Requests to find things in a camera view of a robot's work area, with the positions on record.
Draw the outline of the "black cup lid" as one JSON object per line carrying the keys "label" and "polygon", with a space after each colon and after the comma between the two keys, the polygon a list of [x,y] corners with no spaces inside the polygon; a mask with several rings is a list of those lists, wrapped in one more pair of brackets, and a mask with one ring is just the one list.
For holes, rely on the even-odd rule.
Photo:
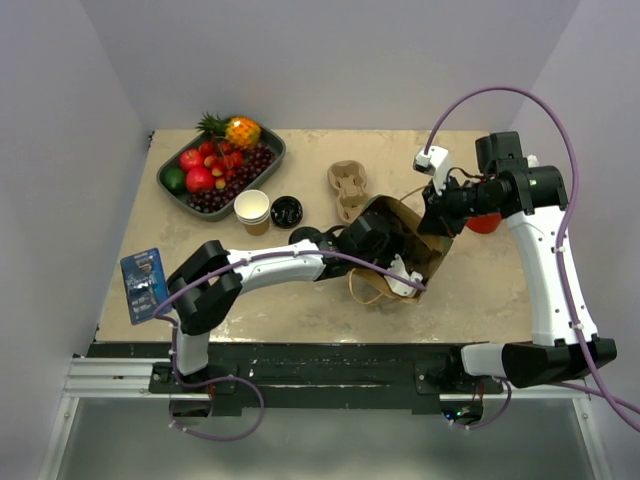
{"label": "black cup lid", "polygon": [[295,229],[289,236],[288,243],[290,245],[300,243],[302,241],[309,241],[314,244],[322,241],[324,234],[317,228],[310,226],[303,226]]}

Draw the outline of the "green paper bag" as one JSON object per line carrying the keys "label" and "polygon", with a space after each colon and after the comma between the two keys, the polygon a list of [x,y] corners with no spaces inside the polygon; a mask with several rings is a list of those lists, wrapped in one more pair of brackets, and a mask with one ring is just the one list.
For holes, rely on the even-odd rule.
{"label": "green paper bag", "polygon": [[[430,249],[435,251],[435,261],[424,273],[421,273],[426,280],[427,286],[448,254],[453,240],[443,236],[419,234],[418,225],[421,216],[407,206],[402,198],[396,199],[387,195],[377,195],[367,202],[362,212],[364,214],[374,214],[378,219],[383,221],[385,226],[385,240],[389,231],[389,223],[391,221],[398,221],[405,224]],[[374,257],[369,261],[371,264],[379,266],[376,263],[376,255],[381,248],[382,247],[377,247],[373,251]],[[408,304],[416,304],[426,292],[425,290],[417,301],[400,299],[391,292],[386,282],[385,276],[388,275],[388,269],[381,266],[379,267],[382,269],[381,272],[374,271],[369,267],[357,265],[348,273],[349,292],[353,300],[358,304],[369,306],[384,298]]]}

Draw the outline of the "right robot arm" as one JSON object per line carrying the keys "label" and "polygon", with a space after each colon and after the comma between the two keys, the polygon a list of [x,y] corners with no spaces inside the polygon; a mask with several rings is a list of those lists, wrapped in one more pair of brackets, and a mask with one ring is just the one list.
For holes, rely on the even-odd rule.
{"label": "right robot arm", "polygon": [[586,308],[562,221],[568,197],[561,173],[522,153],[517,132],[475,143],[479,172],[459,183],[446,149],[431,146],[414,158],[431,176],[422,192],[425,213],[418,230],[455,238],[469,219],[497,214],[513,235],[532,308],[528,342],[465,345],[445,369],[448,386],[469,392],[481,376],[506,379],[518,388],[578,380],[617,356],[612,339],[599,335]]}

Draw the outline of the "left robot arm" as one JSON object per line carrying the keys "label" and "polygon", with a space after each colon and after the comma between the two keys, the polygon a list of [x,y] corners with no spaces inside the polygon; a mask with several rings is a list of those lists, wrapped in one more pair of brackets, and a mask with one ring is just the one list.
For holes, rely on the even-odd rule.
{"label": "left robot arm", "polygon": [[205,385],[210,332],[239,296],[289,282],[342,277],[363,267],[381,275],[393,294],[412,298],[426,290],[426,279],[408,268],[408,253],[409,240],[371,212],[324,232],[301,227],[282,247],[249,251],[226,249],[218,240],[204,243],[167,279],[178,315],[173,382],[185,392]]}

